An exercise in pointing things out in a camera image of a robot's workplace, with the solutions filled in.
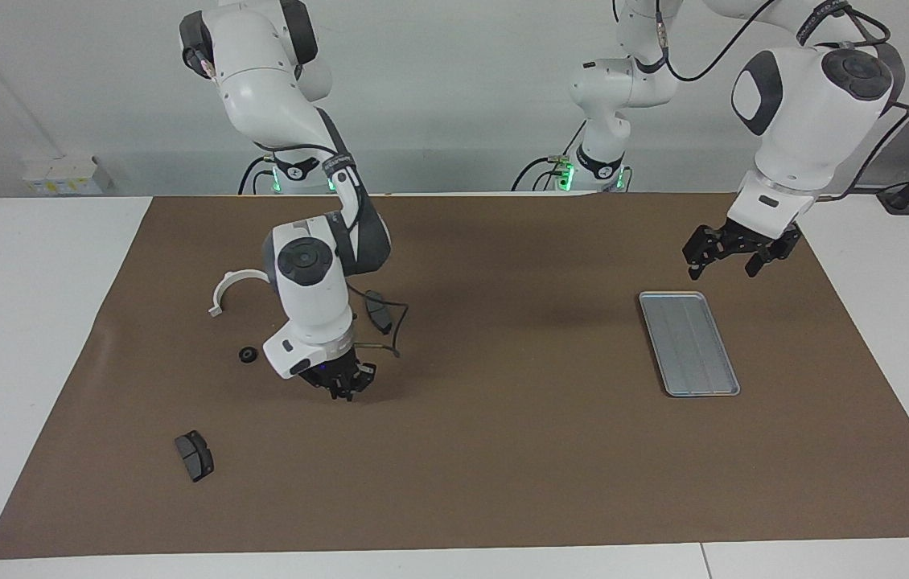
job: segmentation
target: metal tray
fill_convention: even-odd
[[[741,393],[705,296],[698,292],[644,292],[640,302],[661,381],[670,396]]]

